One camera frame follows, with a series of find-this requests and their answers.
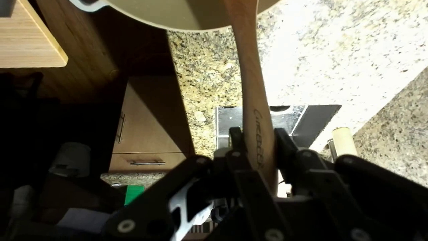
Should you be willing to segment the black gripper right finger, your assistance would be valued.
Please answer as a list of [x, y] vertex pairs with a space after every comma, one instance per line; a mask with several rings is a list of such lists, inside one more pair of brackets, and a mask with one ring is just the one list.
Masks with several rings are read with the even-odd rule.
[[278, 200], [296, 241], [428, 241], [428, 188], [357, 155], [328, 161], [276, 128], [291, 195]]

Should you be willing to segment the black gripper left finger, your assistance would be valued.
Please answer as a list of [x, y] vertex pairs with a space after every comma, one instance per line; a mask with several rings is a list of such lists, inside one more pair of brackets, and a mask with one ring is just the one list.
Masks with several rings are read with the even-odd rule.
[[231, 147], [209, 159], [193, 155], [119, 208], [102, 226], [104, 241], [181, 241], [220, 208], [208, 239], [279, 241], [288, 235], [278, 202], [244, 156], [243, 132], [228, 131]]

